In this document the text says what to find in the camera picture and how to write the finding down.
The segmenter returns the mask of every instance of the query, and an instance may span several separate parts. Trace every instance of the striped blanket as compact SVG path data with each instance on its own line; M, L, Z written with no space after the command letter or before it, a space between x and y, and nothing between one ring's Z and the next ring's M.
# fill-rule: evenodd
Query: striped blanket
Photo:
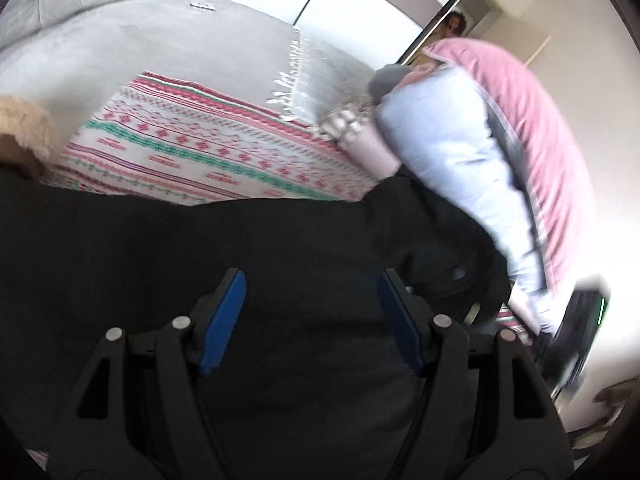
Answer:
M79 129L45 183L197 205L236 198L354 201L376 181L306 124L145 72Z

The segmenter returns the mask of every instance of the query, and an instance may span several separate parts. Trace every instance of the dark hair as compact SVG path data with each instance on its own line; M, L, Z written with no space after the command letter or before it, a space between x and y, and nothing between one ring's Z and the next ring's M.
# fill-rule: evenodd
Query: dark hair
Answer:
M447 14L447 16L444 19L444 22L446 25L449 25L449 21L451 18L456 17L457 19L460 20L460 22L458 23L458 26L452 30L452 32L456 35L456 36L462 36L462 33L465 31L466 29L466 18L465 15L462 14L462 12L457 12L456 10L454 10L453 12L450 12L449 14Z

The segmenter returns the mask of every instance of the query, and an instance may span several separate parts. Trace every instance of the black garment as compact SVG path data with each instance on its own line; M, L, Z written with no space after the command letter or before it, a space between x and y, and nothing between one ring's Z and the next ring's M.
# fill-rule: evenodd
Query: black garment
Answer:
M157 329L239 267L238 326L196 386L238 478L380 478L421 388L382 319L382 269L457 318L476 301L494 316L510 291L486 232L406 176L359 203L188 208L0 171L0 205L0 412L35 449L108 328Z

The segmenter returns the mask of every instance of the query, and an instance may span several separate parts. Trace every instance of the teddy bear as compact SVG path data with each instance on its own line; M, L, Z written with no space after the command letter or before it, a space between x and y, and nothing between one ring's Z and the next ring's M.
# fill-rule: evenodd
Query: teddy bear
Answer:
M0 168L39 180L63 148L63 136L44 108L0 95Z

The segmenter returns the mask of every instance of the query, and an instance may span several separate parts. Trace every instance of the green light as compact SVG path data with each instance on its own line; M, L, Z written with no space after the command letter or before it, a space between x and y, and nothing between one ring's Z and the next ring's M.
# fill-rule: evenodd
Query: green light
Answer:
M604 298L602 298L602 303L600 303L600 315L598 316L598 324L602 323L602 316L604 316Z

